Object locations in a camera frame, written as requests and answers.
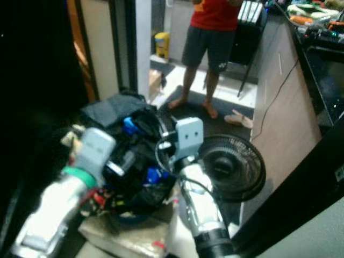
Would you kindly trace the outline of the black chair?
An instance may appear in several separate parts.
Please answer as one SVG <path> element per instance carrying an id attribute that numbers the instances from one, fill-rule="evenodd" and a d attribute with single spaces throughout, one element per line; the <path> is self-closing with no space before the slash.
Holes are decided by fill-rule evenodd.
<path id="1" fill-rule="evenodd" d="M 244 0 L 202 0 L 197 6 L 203 18 L 196 19 L 196 25 L 211 37 L 207 41 L 209 69 L 221 71 L 230 66 L 242 66 L 236 97 L 241 98 L 247 79 L 256 59 L 265 27 L 264 10 L 256 25 L 238 24 L 239 8 Z"/>

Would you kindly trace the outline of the black floor fan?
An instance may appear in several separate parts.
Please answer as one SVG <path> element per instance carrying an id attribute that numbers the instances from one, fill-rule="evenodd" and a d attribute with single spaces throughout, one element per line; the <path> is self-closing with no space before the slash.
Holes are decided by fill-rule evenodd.
<path id="1" fill-rule="evenodd" d="M 239 136 L 206 136 L 199 157 L 213 184 L 214 196 L 223 202 L 253 199 L 266 183 L 266 165 L 261 153 L 250 141 Z"/>

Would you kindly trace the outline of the dark grey garment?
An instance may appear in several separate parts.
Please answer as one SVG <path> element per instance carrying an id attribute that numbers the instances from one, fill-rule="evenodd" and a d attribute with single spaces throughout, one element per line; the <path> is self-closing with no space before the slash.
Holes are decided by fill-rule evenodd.
<path id="1" fill-rule="evenodd" d="M 99 127 L 110 127 L 131 114 L 145 110 L 148 104 L 136 96 L 116 94 L 81 108 L 81 113 Z"/>

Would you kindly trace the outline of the small cardboard box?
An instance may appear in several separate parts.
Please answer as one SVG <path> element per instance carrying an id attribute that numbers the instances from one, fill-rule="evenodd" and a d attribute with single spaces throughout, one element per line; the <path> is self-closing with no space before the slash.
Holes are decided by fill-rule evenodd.
<path id="1" fill-rule="evenodd" d="M 148 72 L 148 101 L 154 101 L 161 91 L 163 73 L 159 70 L 150 69 Z"/>

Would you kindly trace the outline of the white door frame post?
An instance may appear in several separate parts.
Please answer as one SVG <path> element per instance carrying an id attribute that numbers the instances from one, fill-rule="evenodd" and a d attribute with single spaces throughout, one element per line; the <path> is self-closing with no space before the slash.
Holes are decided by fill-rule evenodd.
<path id="1" fill-rule="evenodd" d="M 152 54 L 152 2 L 135 0 L 135 49 L 137 92 L 150 99 L 149 73 Z"/>

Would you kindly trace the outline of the brown wooden cabinet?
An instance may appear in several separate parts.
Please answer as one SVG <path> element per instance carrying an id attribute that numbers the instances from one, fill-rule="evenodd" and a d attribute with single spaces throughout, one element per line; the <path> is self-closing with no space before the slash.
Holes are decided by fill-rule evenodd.
<path id="1" fill-rule="evenodd" d="M 283 17 L 268 15 L 260 41 L 259 90 L 252 143 L 266 165 L 260 197 L 268 197 L 321 138 L 310 94 Z"/>

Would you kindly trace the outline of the black laundry basket with clothes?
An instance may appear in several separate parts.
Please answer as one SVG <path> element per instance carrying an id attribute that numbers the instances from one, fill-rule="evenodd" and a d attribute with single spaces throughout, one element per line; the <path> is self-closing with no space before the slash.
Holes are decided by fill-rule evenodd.
<path id="1" fill-rule="evenodd" d="M 141 220 L 159 209 L 167 199 L 174 177 L 160 164 L 155 147 L 169 133 L 157 108 L 148 105 L 110 127 L 99 127 L 81 113 L 66 130 L 61 143 L 70 148 L 67 167 L 75 167 L 86 128 L 98 128 L 116 140 L 110 161 L 103 170 L 103 181 L 90 189 L 79 206 L 85 217 L 110 213 L 123 220 Z"/>

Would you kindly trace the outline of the person in red shirt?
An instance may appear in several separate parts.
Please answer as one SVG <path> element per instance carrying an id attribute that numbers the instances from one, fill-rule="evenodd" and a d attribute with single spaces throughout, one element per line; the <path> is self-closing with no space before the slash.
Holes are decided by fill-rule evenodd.
<path id="1" fill-rule="evenodd" d="M 238 14 L 243 0 L 191 0 L 194 13 L 187 32 L 182 64 L 186 67 L 182 95 L 170 101 L 167 107 L 174 110 L 188 102 L 192 83 L 204 55 L 208 56 L 206 97 L 203 108 L 211 119 L 218 116 L 213 106 L 213 94 L 221 72 L 228 67 L 238 29 Z"/>

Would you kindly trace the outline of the silver padded box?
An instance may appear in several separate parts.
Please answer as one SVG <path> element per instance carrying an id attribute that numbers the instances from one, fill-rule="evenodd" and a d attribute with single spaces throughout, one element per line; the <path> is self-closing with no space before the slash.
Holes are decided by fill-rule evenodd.
<path id="1" fill-rule="evenodd" d="M 110 213 L 84 219 L 79 226 L 88 243 L 121 258 L 163 258 L 175 209 L 152 213 L 138 224 L 125 224 Z"/>

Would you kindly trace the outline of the yellow bin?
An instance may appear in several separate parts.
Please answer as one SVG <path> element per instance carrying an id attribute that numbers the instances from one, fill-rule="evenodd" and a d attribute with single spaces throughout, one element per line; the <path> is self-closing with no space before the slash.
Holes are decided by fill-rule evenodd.
<path id="1" fill-rule="evenodd" d="M 153 37 L 155 43 L 155 56 L 169 60 L 169 41 L 170 34 L 169 32 L 158 32 Z"/>

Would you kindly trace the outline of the white rounded plastic object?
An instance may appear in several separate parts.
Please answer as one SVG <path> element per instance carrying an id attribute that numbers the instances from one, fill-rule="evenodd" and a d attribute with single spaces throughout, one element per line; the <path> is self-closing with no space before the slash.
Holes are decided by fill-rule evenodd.
<path id="1" fill-rule="evenodd" d="M 175 214 L 170 221 L 165 246 L 167 255 L 179 258 L 199 258 L 194 237 L 178 214 Z"/>

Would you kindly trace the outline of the dark floor mat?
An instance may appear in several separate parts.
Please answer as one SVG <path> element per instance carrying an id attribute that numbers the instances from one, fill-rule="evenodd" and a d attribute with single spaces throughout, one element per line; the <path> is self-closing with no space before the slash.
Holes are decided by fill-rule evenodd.
<path id="1" fill-rule="evenodd" d="M 190 91 L 187 103 L 185 105 L 178 106 L 177 108 L 170 110 L 169 102 L 179 98 L 179 96 L 181 96 L 181 93 L 182 88 L 175 88 L 175 91 L 160 106 L 160 110 L 162 110 L 162 112 L 169 113 L 177 119 L 186 117 L 198 117 L 204 121 L 204 126 L 232 129 L 238 128 L 239 130 L 241 128 L 245 130 L 246 128 L 243 126 L 231 125 L 227 123 L 224 120 L 224 116 L 234 114 L 233 110 L 236 110 L 248 118 L 253 118 L 253 114 L 255 112 L 255 109 L 253 107 L 239 105 L 229 101 L 214 98 L 212 104 L 218 112 L 218 117 L 214 119 L 210 118 L 209 113 L 203 106 L 201 106 L 201 104 L 204 103 L 205 95 L 196 93 L 194 91 Z"/>

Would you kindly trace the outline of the white striped cloth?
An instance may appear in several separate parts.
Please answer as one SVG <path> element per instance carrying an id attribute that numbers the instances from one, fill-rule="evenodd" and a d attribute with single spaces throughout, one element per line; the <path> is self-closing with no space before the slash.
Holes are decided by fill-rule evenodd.
<path id="1" fill-rule="evenodd" d="M 263 0 L 244 0 L 239 8 L 238 24 L 256 25 L 264 10 Z"/>

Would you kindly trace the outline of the beige slipper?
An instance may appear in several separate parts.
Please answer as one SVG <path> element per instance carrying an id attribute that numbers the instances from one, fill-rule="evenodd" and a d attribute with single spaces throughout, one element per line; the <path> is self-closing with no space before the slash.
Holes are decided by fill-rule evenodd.
<path id="1" fill-rule="evenodd" d="M 253 120 L 251 118 L 248 118 L 246 116 L 240 116 L 239 123 L 245 127 L 251 130 L 253 128 Z"/>
<path id="2" fill-rule="evenodd" d="M 243 126 L 245 120 L 246 116 L 237 110 L 233 110 L 233 114 L 224 116 L 224 121 L 232 125 Z"/>

